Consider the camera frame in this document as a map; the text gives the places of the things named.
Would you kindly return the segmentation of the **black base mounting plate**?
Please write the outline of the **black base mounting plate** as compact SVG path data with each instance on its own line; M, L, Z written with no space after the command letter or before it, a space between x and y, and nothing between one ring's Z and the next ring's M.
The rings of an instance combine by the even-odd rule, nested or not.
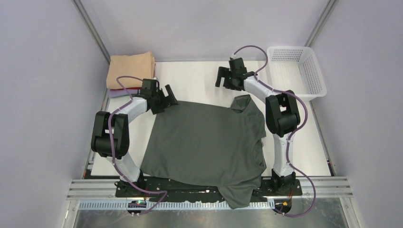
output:
M161 194L150 194L139 191L123 180L115 181L114 185L116 186L115 196L117 198L140 198L141 200L157 202L162 196ZM200 201L203 203L213 203L225 201L218 188L214 186L190 185L151 176L141 177L135 185L146 191L167 191L163 202L189 201L194 203ZM261 178L261 185L254 189L246 199L250 202L264 202L267 197L287 199L291 196L302 196L302 193L303 191L299 180L296 180L293 185L282 186L274 192L271 188L270 177L263 177Z

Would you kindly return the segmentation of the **folded lavender t-shirt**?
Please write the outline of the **folded lavender t-shirt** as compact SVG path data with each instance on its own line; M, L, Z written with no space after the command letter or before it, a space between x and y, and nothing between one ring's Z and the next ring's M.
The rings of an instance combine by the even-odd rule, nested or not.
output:
M139 88L128 88L124 89L110 89L109 90L109 98L121 97L126 96L128 94L137 94L140 91Z

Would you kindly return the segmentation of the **white plastic basket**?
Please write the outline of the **white plastic basket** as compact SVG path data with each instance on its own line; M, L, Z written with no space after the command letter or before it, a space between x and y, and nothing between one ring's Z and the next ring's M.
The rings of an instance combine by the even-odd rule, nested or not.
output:
M310 47L273 46L267 49L269 84L278 90L292 90L304 101L327 94L316 54Z

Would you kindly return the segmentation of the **folded beige t-shirt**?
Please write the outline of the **folded beige t-shirt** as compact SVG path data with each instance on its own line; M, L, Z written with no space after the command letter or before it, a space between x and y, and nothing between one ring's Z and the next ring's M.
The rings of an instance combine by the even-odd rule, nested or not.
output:
M126 88L140 88L142 79L153 79L155 71L155 57L152 52L138 55L114 55L110 57L110 65L106 77L108 89L121 89L117 78Z

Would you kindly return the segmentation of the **dark grey t-shirt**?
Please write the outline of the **dark grey t-shirt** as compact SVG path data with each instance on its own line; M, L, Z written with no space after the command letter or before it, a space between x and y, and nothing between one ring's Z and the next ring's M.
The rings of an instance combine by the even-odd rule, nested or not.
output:
M156 116L141 170L217 187L230 208L247 207L266 169L264 115L251 96L229 107L180 101Z

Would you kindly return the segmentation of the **aluminium frame rail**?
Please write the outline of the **aluminium frame rail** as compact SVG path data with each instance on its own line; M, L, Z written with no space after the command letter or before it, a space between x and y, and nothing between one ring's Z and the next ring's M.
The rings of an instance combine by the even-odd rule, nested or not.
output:
M311 177L318 198L352 198L346 177ZM68 200L112 199L115 197L115 179L73 180L67 193Z

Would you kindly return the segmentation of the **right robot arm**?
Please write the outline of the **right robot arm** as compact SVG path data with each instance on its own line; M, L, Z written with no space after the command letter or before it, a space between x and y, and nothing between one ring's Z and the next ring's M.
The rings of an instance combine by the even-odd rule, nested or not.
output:
M277 91L261 81L255 72L247 71L242 58L232 58L229 67L218 68L215 86L246 91L264 103L266 126L273 134L275 151L270 188L277 192L294 185L296 173L290 155L294 132L301 121L294 93Z

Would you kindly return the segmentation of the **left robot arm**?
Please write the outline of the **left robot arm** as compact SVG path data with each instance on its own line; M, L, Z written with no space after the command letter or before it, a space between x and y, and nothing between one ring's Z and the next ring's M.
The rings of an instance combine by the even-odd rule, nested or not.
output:
M159 114L166 108L178 104L171 86L160 88L157 79L143 79L142 87L136 94L131 93L117 78L118 84L128 94L129 100L112 112L99 111L95 115L91 138L91 150L107 158L120 176L117 187L131 186L146 193L139 181L142 171L131 158L129 124L138 116L151 111Z

